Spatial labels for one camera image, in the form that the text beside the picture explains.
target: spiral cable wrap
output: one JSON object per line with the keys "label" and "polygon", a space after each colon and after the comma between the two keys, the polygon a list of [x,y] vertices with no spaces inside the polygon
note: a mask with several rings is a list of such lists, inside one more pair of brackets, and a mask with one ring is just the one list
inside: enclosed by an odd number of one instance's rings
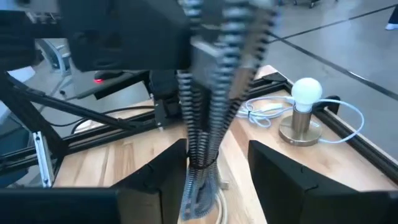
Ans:
{"label": "spiral cable wrap", "polygon": [[[193,25],[199,25],[201,1],[185,0],[183,6]],[[215,204],[220,187],[216,161],[220,144],[241,103],[246,100],[265,52],[267,41],[260,36],[269,27],[252,28],[253,24],[263,25],[269,19],[262,14],[264,10],[254,7],[249,0],[227,0],[220,34],[221,56],[216,59],[216,68],[210,77],[208,121],[200,120],[203,98],[193,84],[193,75],[188,72],[177,74],[190,158],[182,201],[182,220],[204,217]],[[249,72],[240,73],[239,69],[245,64],[249,65],[246,67]],[[240,82],[240,92],[231,97],[235,82]],[[204,122],[208,123],[207,129],[201,128]]]}

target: white light bulb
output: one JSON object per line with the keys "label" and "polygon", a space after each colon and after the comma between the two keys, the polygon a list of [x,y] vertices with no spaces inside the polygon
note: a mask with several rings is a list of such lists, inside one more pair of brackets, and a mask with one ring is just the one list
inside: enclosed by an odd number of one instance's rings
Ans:
{"label": "white light bulb", "polygon": [[322,95],[321,84],[313,78],[302,78],[294,83],[292,96],[295,101],[295,109],[301,113],[311,111],[312,105]]}

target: wooden table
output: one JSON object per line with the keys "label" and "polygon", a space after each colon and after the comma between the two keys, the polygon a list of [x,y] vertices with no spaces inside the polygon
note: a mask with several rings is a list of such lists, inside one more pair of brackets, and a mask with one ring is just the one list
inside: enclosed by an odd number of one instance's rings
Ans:
{"label": "wooden table", "polygon": [[[268,65],[261,68],[257,77],[274,72],[276,70]],[[279,91],[271,95],[281,96],[288,95],[288,93]],[[260,101],[257,102],[257,105],[269,102]],[[282,103],[279,100],[272,100],[272,102]],[[151,101],[139,103],[139,105],[152,104]],[[113,114],[113,116],[128,118],[146,111],[148,110],[124,111]],[[273,119],[273,125],[268,129],[253,125],[246,119],[236,118],[226,133],[221,143],[218,164],[221,178],[230,182],[229,190],[224,192],[228,204],[229,223],[266,223],[246,160],[249,140],[258,140],[293,160],[356,190],[397,189],[396,184],[347,143],[318,143],[310,147],[295,147],[281,140],[278,135],[279,123],[282,118],[290,114],[291,112],[286,112],[283,116]],[[313,119],[323,126],[323,138],[338,139],[338,136],[327,126],[315,117]],[[99,125],[101,124],[88,121],[77,131],[84,131]],[[176,140],[185,137],[184,125],[176,124],[163,131],[155,129],[72,154],[64,159],[55,180],[55,186],[111,186],[138,170]],[[215,209],[201,220],[192,220],[186,223],[214,223],[216,216],[217,210]]]}

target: gray floor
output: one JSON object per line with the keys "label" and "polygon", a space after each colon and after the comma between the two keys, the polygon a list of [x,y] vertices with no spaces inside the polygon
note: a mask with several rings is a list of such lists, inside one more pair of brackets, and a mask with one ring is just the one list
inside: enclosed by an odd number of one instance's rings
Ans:
{"label": "gray floor", "polygon": [[[316,78],[323,85],[323,96],[338,95],[356,105],[366,117],[362,133],[398,159],[398,101],[317,58],[398,93],[398,30],[384,30],[393,10],[393,7],[387,7],[398,4],[398,0],[322,0],[313,9],[308,8],[305,0],[298,0],[298,6],[290,0],[284,2],[285,5],[279,7],[280,15],[273,33],[280,38],[287,37],[284,41],[304,50],[272,39],[275,41],[269,46],[264,64],[272,65],[293,81],[303,77]],[[36,71],[37,75],[27,84],[62,98],[58,93],[59,86],[70,77],[49,75],[44,64],[40,64]],[[73,86],[63,90],[68,96],[74,95]],[[148,99],[147,95],[138,94],[143,92],[143,85],[138,84],[98,101],[90,96],[71,102],[102,112]],[[58,124],[78,119],[50,108],[44,108],[42,114]],[[354,127],[359,124],[358,116],[347,108],[341,107],[339,115]],[[72,126],[56,128],[61,136],[68,135],[71,129]]]}

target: black frame structure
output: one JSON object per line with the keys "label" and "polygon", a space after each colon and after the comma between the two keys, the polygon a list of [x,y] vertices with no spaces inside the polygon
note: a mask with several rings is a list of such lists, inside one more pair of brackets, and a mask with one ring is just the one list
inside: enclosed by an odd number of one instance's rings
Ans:
{"label": "black frame structure", "polygon": [[[11,80],[8,75],[0,75],[0,100],[3,100],[9,109],[31,131],[41,131],[46,136],[52,157],[57,159],[55,175],[59,170],[63,158],[67,155],[182,120],[179,110],[168,110],[168,108],[175,108],[176,105],[178,107],[177,96],[171,100],[154,99],[154,104],[157,106],[153,111],[128,119],[116,119],[46,96],[37,90],[29,89],[22,83],[16,83],[15,80]],[[249,92],[249,98],[256,98],[281,90],[291,94],[291,89],[292,83],[279,72],[275,72],[257,79]],[[330,96],[329,98],[340,99],[338,96]],[[88,118],[104,125],[61,138],[30,101]],[[333,115],[333,113],[337,114],[338,108],[339,105],[336,103],[319,103],[314,105],[313,114],[339,135],[339,137],[345,138],[352,134],[353,131]],[[388,176],[388,178],[398,184],[398,164],[391,161],[361,136],[357,135],[348,140],[347,143]],[[0,175],[27,168],[37,163],[34,147],[20,149],[16,152],[0,156]]]}

